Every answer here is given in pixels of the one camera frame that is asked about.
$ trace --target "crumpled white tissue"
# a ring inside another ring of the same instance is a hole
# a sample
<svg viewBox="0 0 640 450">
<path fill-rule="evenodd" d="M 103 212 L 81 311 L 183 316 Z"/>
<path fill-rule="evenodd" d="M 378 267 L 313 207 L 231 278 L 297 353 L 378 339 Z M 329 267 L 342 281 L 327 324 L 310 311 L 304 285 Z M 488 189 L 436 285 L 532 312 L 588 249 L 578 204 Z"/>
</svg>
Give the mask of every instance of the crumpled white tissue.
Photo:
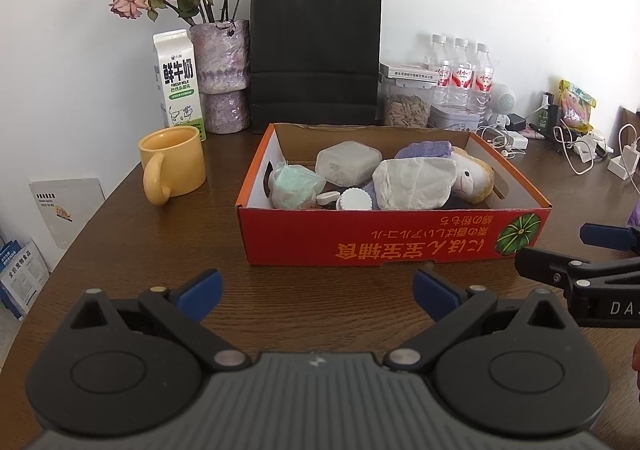
<svg viewBox="0 0 640 450">
<path fill-rule="evenodd" d="M 385 159 L 373 173 L 382 210 L 433 210 L 447 202 L 456 181 L 456 163 L 448 157 Z"/>
</svg>

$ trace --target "milk carton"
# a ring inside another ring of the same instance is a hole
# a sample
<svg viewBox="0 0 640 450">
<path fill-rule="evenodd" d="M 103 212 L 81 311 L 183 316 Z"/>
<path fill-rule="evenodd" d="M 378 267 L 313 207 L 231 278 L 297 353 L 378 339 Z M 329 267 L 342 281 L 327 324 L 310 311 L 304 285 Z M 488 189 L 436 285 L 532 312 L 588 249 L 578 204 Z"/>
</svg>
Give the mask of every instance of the milk carton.
<svg viewBox="0 0 640 450">
<path fill-rule="evenodd" d="M 193 44 L 187 30 L 175 30 L 154 35 L 156 85 L 160 91 L 160 108 L 164 126 L 193 125 L 200 131 L 200 140 L 207 136 L 198 94 Z"/>
</svg>

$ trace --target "stuffed animal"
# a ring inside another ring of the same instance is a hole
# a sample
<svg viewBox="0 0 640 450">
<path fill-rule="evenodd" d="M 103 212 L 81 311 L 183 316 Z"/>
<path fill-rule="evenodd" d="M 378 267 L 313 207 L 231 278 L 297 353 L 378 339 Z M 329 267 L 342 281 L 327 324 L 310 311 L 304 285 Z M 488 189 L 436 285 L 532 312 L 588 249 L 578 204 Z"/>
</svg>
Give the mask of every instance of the stuffed animal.
<svg viewBox="0 0 640 450">
<path fill-rule="evenodd" d="M 494 169 L 458 147 L 453 148 L 451 159 L 456 163 L 456 181 L 451 193 L 471 204 L 488 198 L 494 189 Z"/>
</svg>

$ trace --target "dark brown tabletop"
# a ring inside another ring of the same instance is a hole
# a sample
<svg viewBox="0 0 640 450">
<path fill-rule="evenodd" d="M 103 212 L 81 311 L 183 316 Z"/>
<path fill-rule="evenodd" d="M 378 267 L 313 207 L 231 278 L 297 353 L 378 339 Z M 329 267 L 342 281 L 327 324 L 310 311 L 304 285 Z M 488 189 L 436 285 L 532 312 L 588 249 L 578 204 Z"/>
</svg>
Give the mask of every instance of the dark brown tabletop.
<svg viewBox="0 0 640 450">
<path fill-rule="evenodd" d="M 177 287 L 204 268 L 225 279 L 220 305 L 204 325 L 251 356 L 259 350 L 373 351 L 380 356 L 430 323 L 414 303 L 418 263 L 380 268 L 250 267 L 234 203 L 260 140 L 257 135 L 209 135 L 207 181 L 163 207 L 146 201 L 137 166 L 67 250 L 21 327 L 0 374 L 0 448 L 17 450 L 40 431 L 24 380 L 68 308 L 89 287 L 111 297 L 135 297 L 155 285 Z M 623 225 L 638 195 L 629 182 L 595 164 L 576 176 L 564 156 L 531 141 L 520 170 L 553 204 L 538 247 L 591 260 L 626 257 L 581 244 L 587 222 Z M 459 286 L 484 284 L 504 297 L 523 298 L 536 284 L 513 260 L 439 265 Z M 585 329 L 604 360 L 611 389 L 594 432 L 618 450 L 640 446 L 640 406 L 630 368 L 635 329 Z"/>
</svg>

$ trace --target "white bottle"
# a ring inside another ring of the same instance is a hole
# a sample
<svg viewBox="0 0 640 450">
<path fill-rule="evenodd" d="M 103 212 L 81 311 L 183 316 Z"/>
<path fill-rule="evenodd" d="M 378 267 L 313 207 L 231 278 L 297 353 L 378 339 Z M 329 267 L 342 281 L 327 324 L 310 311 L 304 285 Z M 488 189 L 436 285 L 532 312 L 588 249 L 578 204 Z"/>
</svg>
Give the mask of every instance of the white bottle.
<svg viewBox="0 0 640 450">
<path fill-rule="evenodd" d="M 491 98 L 491 86 L 494 83 L 494 65 L 489 58 L 489 46 L 478 42 L 478 53 L 474 66 L 473 89 L 469 96 L 469 110 L 480 117 L 480 124 L 486 118 L 486 108 Z"/>
<path fill-rule="evenodd" d="M 437 34 L 431 36 L 431 49 L 424 57 L 424 68 L 429 71 L 438 73 L 438 83 L 431 89 L 431 105 L 436 104 L 442 106 L 445 101 L 447 85 L 451 77 L 451 61 L 445 43 L 447 37 Z"/>
<path fill-rule="evenodd" d="M 466 110 L 473 67 L 467 58 L 465 48 L 468 40 L 456 37 L 456 47 L 451 54 L 451 78 L 447 87 L 446 107 Z"/>
</svg>

